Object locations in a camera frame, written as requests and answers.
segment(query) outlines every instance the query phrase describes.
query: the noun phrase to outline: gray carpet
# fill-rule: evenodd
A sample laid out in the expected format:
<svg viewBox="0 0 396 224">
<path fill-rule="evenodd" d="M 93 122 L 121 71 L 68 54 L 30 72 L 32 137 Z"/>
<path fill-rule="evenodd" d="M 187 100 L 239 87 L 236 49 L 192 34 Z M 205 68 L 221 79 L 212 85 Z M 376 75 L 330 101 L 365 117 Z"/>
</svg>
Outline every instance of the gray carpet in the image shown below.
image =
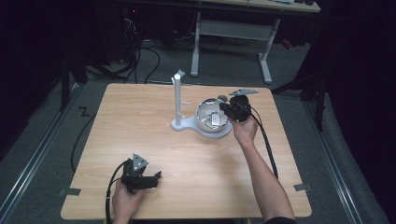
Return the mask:
<svg viewBox="0 0 396 224">
<path fill-rule="evenodd" d="M 153 42 L 145 43 L 146 47 L 150 45 L 153 46 Z M 217 46 L 214 42 L 203 44 L 204 48 Z M 268 86 L 263 82 L 256 53 L 252 53 L 258 52 L 260 46 L 262 46 L 260 42 L 250 42 L 243 48 L 235 44 L 222 44 L 217 49 L 202 49 L 199 76 L 185 76 L 182 82 L 274 89 L 294 79 L 302 59 L 309 50 L 309 46 L 287 50 L 282 46 L 274 45 L 268 58 L 273 84 Z M 170 48 L 158 44 L 152 49 L 161 56 L 161 60 L 159 67 L 148 79 L 149 82 L 169 82 L 170 77 L 178 69 L 184 70 L 187 74 L 190 72 L 192 46 L 174 45 Z M 141 50 L 141 59 L 137 66 L 138 83 L 143 82 L 146 75 L 155 67 L 157 60 L 153 52 L 147 49 Z M 114 64 L 111 68 L 117 69 L 118 66 L 121 65 Z M 63 220 L 60 212 L 64 197 L 59 196 L 59 191 L 61 188 L 69 187 L 71 183 L 73 178 L 70 165 L 72 148 L 78 139 L 78 134 L 91 118 L 82 116 L 80 107 L 87 107 L 86 114 L 92 116 L 100 105 L 106 85 L 111 82 L 115 81 L 107 77 L 90 76 L 89 82 L 84 87 L 73 91 L 76 98 L 64 115 L 59 130 L 49 144 L 44 160 L 22 194 L 8 223 L 103 223 L 103 220 Z M 128 82 L 135 82 L 134 74 L 130 76 Z M 312 118 L 307 112 L 306 108 L 309 104 L 301 102 L 294 91 L 276 95 L 275 99 L 302 179 L 305 184 L 312 187 L 307 195 L 313 213 L 310 217 L 298 218 L 298 223 L 349 223 L 348 215 L 324 159 L 316 127 L 312 125 Z M 359 208 L 361 223 L 388 223 L 361 175 L 359 167 L 348 152 L 328 99 L 326 104 L 322 134 L 329 143 L 346 184 L 352 192 L 352 197 Z M 23 168 L 57 116 L 59 106 L 60 85 L 57 85 L 48 99 L 33 114 L 19 141 L 0 163 L 0 179 L 2 180 L 0 202 L 6 200 Z M 78 141 L 74 157 L 75 164 L 78 163 L 91 125 Z"/>
</svg>

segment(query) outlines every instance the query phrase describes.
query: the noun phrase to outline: sleeve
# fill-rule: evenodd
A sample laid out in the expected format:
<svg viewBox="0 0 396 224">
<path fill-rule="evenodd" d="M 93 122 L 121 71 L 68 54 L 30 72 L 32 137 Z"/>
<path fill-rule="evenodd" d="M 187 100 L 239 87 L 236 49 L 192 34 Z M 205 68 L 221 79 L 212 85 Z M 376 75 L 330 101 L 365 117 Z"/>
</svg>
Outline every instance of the sleeve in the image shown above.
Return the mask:
<svg viewBox="0 0 396 224">
<path fill-rule="evenodd" d="M 266 221 L 265 224 L 297 224 L 297 222 L 288 217 L 273 217 Z"/>
</svg>

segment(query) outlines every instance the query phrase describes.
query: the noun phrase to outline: person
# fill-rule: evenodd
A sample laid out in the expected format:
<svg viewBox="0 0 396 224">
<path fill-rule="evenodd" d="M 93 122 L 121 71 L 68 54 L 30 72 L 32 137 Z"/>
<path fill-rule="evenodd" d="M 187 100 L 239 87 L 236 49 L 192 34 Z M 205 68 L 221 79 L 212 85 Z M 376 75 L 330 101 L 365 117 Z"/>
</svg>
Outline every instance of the person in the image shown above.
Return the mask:
<svg viewBox="0 0 396 224">
<path fill-rule="evenodd" d="M 254 145 L 254 137 L 258 129 L 257 122 L 253 118 L 248 118 L 244 122 L 230 119 L 230 122 L 233 125 L 233 135 L 245 155 L 254 195 L 263 220 L 266 224 L 296 223 L 288 195 Z M 130 194 L 126 187 L 117 181 L 113 196 L 114 224 L 129 222 L 144 192 L 139 190 L 135 194 Z"/>
</svg>

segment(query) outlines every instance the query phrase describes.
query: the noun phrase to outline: desk lamp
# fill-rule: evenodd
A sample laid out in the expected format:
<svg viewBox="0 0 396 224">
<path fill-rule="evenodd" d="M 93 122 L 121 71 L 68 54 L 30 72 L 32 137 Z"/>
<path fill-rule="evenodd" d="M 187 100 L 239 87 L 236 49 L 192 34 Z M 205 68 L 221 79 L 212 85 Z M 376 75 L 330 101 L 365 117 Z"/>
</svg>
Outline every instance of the desk lamp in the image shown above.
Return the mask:
<svg viewBox="0 0 396 224">
<path fill-rule="evenodd" d="M 233 125 L 228 121 L 227 116 L 219 105 L 227 101 L 227 97 L 205 99 L 198 105 L 195 114 L 184 118 L 181 114 L 181 92 L 180 80 L 184 72 L 178 70 L 172 77 L 175 86 L 176 118 L 172 120 L 172 128 L 177 131 L 185 129 L 194 130 L 208 138 L 221 138 L 230 132 Z"/>
</svg>

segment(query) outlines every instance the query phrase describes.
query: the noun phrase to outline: lamp base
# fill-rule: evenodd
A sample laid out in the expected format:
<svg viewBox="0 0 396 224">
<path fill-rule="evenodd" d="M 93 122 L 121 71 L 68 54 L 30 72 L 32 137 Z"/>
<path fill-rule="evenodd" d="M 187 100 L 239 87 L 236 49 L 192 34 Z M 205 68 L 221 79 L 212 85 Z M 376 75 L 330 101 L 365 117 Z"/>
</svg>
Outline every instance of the lamp base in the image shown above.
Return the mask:
<svg viewBox="0 0 396 224">
<path fill-rule="evenodd" d="M 208 138 L 222 138 L 230 132 L 230 130 L 233 128 L 233 125 L 230 122 L 227 122 L 225 127 L 220 131 L 209 133 L 199 128 L 195 123 L 195 116 L 191 116 L 189 118 L 181 119 L 180 125 L 177 125 L 175 119 L 172 120 L 172 128 L 177 132 L 183 131 L 185 129 L 191 129 Z"/>
</svg>

